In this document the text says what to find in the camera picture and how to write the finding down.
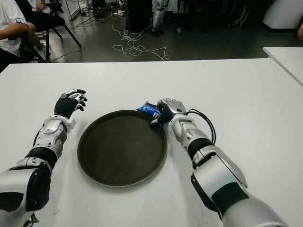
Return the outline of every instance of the robot leg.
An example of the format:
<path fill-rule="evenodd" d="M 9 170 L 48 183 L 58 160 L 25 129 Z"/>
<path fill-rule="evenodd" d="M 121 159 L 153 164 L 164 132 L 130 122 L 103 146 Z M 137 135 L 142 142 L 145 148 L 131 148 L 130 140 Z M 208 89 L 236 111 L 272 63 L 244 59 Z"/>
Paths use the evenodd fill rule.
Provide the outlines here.
<path fill-rule="evenodd" d="M 167 8 L 168 5 L 169 5 L 169 0 L 164 0 L 164 5 L 163 5 L 164 6 L 164 12 L 162 14 L 160 26 L 162 26 L 162 24 L 163 24 L 165 13 L 166 13 L 166 8 Z"/>
<path fill-rule="evenodd" d="M 164 2 L 167 0 L 157 0 L 157 10 L 153 15 L 152 31 L 155 32 L 163 22 Z"/>

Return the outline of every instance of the black cable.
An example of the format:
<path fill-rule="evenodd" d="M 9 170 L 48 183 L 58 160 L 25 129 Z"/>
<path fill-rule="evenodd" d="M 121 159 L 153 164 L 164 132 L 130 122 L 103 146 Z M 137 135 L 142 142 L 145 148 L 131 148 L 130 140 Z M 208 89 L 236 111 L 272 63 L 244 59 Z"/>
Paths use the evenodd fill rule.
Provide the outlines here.
<path fill-rule="evenodd" d="M 207 122 L 207 124 L 210 128 L 211 134 L 212 134 L 212 143 L 215 144 L 216 143 L 216 131 L 215 131 L 214 125 L 212 124 L 210 119 L 205 114 L 203 114 L 202 112 L 200 112 L 196 109 L 190 109 L 188 112 L 185 113 L 185 115 L 193 114 L 193 113 L 199 115 Z"/>

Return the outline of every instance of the black glove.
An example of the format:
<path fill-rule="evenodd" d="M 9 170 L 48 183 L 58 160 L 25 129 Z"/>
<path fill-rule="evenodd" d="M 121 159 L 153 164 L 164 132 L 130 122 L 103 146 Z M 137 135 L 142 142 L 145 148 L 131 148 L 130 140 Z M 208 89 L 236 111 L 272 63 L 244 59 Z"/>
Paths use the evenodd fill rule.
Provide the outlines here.
<path fill-rule="evenodd" d="M 64 92 L 56 103 L 54 114 L 70 118 L 75 110 L 84 111 L 83 107 L 86 106 L 84 102 L 87 101 L 85 93 L 80 89 Z"/>

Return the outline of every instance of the white cable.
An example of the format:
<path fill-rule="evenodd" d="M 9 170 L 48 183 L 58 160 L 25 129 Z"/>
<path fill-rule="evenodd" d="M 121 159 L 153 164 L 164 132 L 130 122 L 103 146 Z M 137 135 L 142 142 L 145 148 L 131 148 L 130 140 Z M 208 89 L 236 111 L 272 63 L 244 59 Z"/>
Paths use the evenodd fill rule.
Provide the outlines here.
<path fill-rule="evenodd" d="M 77 28 L 79 30 L 85 29 L 86 27 L 90 27 L 92 25 L 97 25 L 97 24 L 109 24 L 109 23 L 105 23 L 105 19 L 94 19 L 93 21 L 88 21 L 88 22 L 83 22 L 83 23 L 79 23 L 77 24 L 75 27 L 73 28 Z"/>
<path fill-rule="evenodd" d="M 80 49 L 77 49 L 77 50 L 74 50 L 74 51 L 70 51 L 70 52 L 68 52 L 68 53 L 66 53 L 66 54 L 64 54 L 64 55 L 62 55 L 62 56 L 60 56 L 60 57 L 58 57 L 58 58 L 55 58 L 55 59 L 52 59 L 52 60 L 48 60 L 48 61 L 46 61 L 46 62 L 53 62 L 53 61 L 56 61 L 56 60 L 58 60 L 58 59 L 60 59 L 60 58 L 62 58 L 62 57 L 64 57 L 64 56 L 70 54 L 70 53 L 74 53 L 74 52 L 77 52 L 77 51 L 82 51 L 82 50 L 84 50 L 84 49 L 85 49 L 85 45 L 84 45 L 83 41 L 80 40 L 80 39 L 77 39 L 77 40 L 82 44 L 82 47 L 81 47 Z"/>
<path fill-rule="evenodd" d="M 115 31 L 115 32 L 118 32 L 120 36 L 122 36 L 122 39 L 121 40 L 126 40 L 127 41 L 127 45 L 129 46 L 129 48 L 124 48 L 122 45 L 113 45 L 113 49 L 115 51 L 121 51 L 123 54 L 126 54 L 126 55 L 131 55 L 131 56 L 139 56 L 140 54 L 142 54 L 142 52 L 147 52 L 147 53 L 153 53 L 155 54 L 156 56 L 158 56 L 162 61 L 170 61 L 170 59 L 168 58 L 169 55 L 166 54 L 166 47 L 161 47 L 161 48 L 158 48 L 158 49 L 155 49 L 155 50 L 147 50 L 144 46 L 142 45 L 139 45 L 139 46 L 135 46 L 135 42 L 136 41 L 139 41 L 142 39 L 142 33 L 149 29 L 151 27 L 148 26 L 146 29 L 144 29 L 142 32 L 140 33 L 131 33 L 129 35 L 123 35 L 121 34 L 120 31 L 116 30 L 114 28 L 114 23 L 117 21 L 117 18 L 115 18 L 112 14 L 109 14 L 111 15 L 111 17 L 115 20 L 113 21 L 112 23 L 112 29 Z M 161 57 L 159 54 L 156 53 L 156 51 L 159 51 L 159 50 L 164 50 L 164 55 L 163 57 Z"/>

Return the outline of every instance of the tangled cable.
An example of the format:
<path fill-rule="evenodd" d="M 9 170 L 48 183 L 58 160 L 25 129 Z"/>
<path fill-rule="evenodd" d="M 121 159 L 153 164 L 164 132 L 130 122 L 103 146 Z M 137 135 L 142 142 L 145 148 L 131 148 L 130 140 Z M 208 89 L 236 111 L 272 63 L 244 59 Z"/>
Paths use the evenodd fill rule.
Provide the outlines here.
<path fill-rule="evenodd" d="M 158 48 L 158 49 L 154 49 L 154 50 L 148 50 L 142 45 L 139 45 L 139 46 L 135 45 L 136 41 L 139 41 L 139 40 L 142 39 L 142 33 L 144 31 L 146 31 L 147 29 L 149 29 L 151 27 L 151 25 L 148 26 L 146 29 L 144 29 L 140 33 L 131 33 L 129 35 L 123 35 L 123 34 L 121 34 L 121 32 L 119 30 L 114 28 L 114 23 L 117 21 L 117 18 L 115 18 L 112 14 L 110 14 L 110 15 L 114 19 L 114 21 L 112 23 L 112 29 L 114 31 L 118 32 L 119 35 L 122 36 L 121 40 L 126 40 L 127 41 L 126 43 L 128 45 L 128 48 L 126 48 L 126 49 L 123 47 L 123 45 L 113 45 L 114 50 L 121 51 L 122 53 L 124 53 L 126 55 L 131 55 L 131 56 L 139 56 L 143 52 L 153 53 L 156 56 L 158 56 L 161 59 L 161 61 L 170 61 L 169 55 L 166 54 L 166 47 L 165 46 L 161 47 L 161 48 Z M 162 57 L 159 54 L 156 53 L 156 51 L 159 51 L 159 50 L 164 50 L 164 53 L 163 53 Z"/>
<path fill-rule="evenodd" d="M 205 114 L 203 114 L 202 112 L 200 112 L 196 109 L 190 109 L 188 112 L 185 113 L 185 115 L 193 114 L 193 113 L 199 115 L 207 122 L 207 124 L 210 128 L 211 134 L 212 134 L 212 143 L 215 144 L 216 143 L 216 131 L 214 129 L 213 123 L 210 121 L 210 119 Z"/>
<path fill-rule="evenodd" d="M 62 57 L 64 57 L 64 56 L 70 54 L 70 53 L 74 53 L 74 52 L 78 52 L 78 51 L 84 50 L 84 49 L 85 49 L 85 45 L 84 45 L 83 41 L 80 40 L 80 39 L 77 39 L 77 40 L 82 44 L 82 47 L 81 47 L 80 49 L 77 49 L 77 50 L 74 50 L 74 51 L 70 51 L 70 52 L 68 52 L 68 53 L 66 53 L 66 54 L 64 54 L 64 55 L 62 55 L 62 56 L 60 56 L 60 57 L 58 57 L 58 58 L 51 59 L 51 60 L 48 60 L 48 61 L 46 61 L 46 62 L 53 62 L 53 61 L 56 61 L 56 60 L 58 60 L 58 59 L 60 59 L 60 58 L 62 58 Z"/>

